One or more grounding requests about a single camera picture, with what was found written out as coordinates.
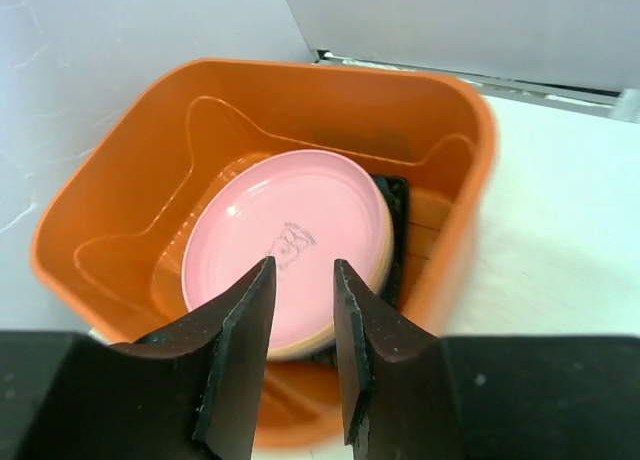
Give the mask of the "yellow round plate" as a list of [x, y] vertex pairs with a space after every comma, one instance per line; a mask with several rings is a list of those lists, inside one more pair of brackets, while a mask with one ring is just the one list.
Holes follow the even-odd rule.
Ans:
[[388, 211], [358, 214], [334, 223], [321, 219], [286, 221], [266, 251], [277, 267], [267, 359], [304, 358], [332, 345], [334, 262], [348, 261], [377, 293], [387, 280], [393, 250], [393, 221]]

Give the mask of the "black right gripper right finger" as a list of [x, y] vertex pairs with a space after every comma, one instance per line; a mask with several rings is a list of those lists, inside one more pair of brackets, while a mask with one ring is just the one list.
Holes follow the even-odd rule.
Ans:
[[634, 336], [434, 336], [334, 264], [344, 441], [357, 459], [635, 459]]

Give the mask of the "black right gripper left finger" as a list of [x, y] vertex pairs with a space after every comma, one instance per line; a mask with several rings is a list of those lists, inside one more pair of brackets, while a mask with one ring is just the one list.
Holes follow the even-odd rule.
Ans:
[[259, 261], [213, 300], [135, 342], [1, 335], [5, 459], [247, 459], [276, 291]]

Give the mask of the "pink round plate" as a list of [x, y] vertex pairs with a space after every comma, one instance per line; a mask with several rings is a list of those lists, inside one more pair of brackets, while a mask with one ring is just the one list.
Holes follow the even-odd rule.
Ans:
[[334, 339], [335, 260], [347, 261], [379, 292], [393, 248], [389, 207], [362, 167], [324, 150], [282, 153], [240, 173], [206, 206], [184, 253], [183, 297], [195, 310], [273, 257], [268, 357], [293, 359]]

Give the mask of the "black floral square plate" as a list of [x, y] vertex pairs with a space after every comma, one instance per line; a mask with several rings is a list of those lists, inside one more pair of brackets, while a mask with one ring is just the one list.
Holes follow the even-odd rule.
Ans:
[[[387, 280], [378, 294], [387, 304], [397, 307], [400, 283], [404, 272], [403, 254], [406, 246], [408, 214], [408, 184], [399, 177], [381, 175], [340, 175], [328, 179], [328, 187], [321, 188], [309, 202], [302, 205], [302, 212], [293, 221], [321, 219], [334, 223], [364, 213], [388, 211], [393, 221], [394, 250]], [[330, 349], [310, 356], [319, 357]]]

